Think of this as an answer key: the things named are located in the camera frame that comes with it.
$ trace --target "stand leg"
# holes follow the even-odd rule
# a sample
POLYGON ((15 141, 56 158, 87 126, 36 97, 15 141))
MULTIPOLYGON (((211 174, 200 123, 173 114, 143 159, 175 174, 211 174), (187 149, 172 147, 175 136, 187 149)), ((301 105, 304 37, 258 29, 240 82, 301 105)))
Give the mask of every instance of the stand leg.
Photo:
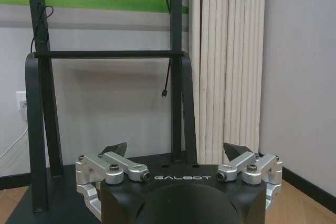
MULTIPOLYGON (((172 51, 182 51, 182 0, 170 0, 170 43, 172 51)), ((172 160, 182 159, 182 105, 180 60, 171 59, 171 137, 172 160)))
POLYGON ((53 67, 50 58, 40 60, 40 75, 50 173, 52 177, 58 177, 61 176, 64 171, 59 140, 53 67))
POLYGON ((181 69, 186 161, 188 164, 197 164, 193 80, 191 62, 188 54, 181 57, 181 69))
POLYGON ((41 100, 40 60, 29 54, 25 65, 31 194, 33 211, 48 210, 47 168, 41 100))

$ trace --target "black metal stand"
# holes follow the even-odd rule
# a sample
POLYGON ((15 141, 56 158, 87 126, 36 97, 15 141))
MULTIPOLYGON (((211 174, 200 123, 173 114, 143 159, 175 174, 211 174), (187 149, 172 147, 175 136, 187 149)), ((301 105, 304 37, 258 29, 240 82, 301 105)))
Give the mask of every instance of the black metal stand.
POLYGON ((48 210, 52 185, 64 174, 58 130, 53 67, 51 59, 170 58, 171 60, 171 161, 197 163, 191 63, 181 52, 182 0, 171 0, 171 51, 63 51, 50 52, 45 0, 29 0, 36 53, 26 59, 31 199, 34 212, 48 210), (186 155, 182 153, 182 103, 186 155), (50 162, 46 168, 44 129, 50 162))
MULTIPOLYGON (((189 164, 197 163, 196 156, 196 137, 195 137, 195 116, 193 102, 193 84, 191 73, 191 62, 189 56, 184 52, 177 51, 47 51, 29 54, 26 59, 26 93, 28 107, 28 134, 30 166, 32 171, 31 196, 33 200, 33 211, 43 212, 48 210, 48 193, 52 193, 50 184, 47 182, 43 112, 51 125, 57 125, 57 117, 52 111, 45 111, 43 97, 45 96, 42 86, 43 80, 52 79, 52 72, 47 71, 48 65, 43 62, 51 59, 146 59, 146 58, 170 58, 176 62, 176 69, 172 72, 174 76, 172 86, 177 93, 182 94, 183 115, 184 115, 184 134, 186 157, 181 162, 189 164)), ((181 124, 174 127, 181 131, 181 124)), ((56 138, 49 138, 48 153, 53 157, 61 157, 61 149, 56 138)), ((50 162, 51 182, 57 179, 52 171, 58 170, 59 162, 50 162)))

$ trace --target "white wall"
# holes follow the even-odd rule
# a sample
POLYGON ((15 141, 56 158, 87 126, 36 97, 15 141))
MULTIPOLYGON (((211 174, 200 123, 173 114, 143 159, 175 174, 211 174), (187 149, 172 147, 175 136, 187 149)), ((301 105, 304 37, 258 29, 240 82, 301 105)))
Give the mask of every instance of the white wall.
POLYGON ((336 196, 336 0, 266 0, 260 152, 336 196))
MULTIPOLYGON (((0 28, 0 154, 24 131, 15 91, 25 90, 32 29, 0 28)), ((166 31, 51 29, 52 50, 167 50, 166 31)), ((183 33, 187 50, 187 33, 183 33)), ((128 156, 170 150, 167 60, 54 60, 64 164, 81 153, 129 143, 128 156)), ((29 172, 27 136, 0 160, 0 176, 29 172)))

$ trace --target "horizontal black bar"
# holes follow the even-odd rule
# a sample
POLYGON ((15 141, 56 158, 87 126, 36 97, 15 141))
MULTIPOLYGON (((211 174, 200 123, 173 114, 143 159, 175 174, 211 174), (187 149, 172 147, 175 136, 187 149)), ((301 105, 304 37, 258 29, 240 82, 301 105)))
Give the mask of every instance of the horizontal black bar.
POLYGON ((149 59, 179 58, 182 51, 48 51, 35 52, 35 58, 52 59, 149 59))
POLYGON ((293 187, 299 189, 301 192, 336 214, 336 197, 285 167, 282 169, 282 178, 293 187))
POLYGON ((29 186, 30 173, 0 177, 0 190, 29 186))

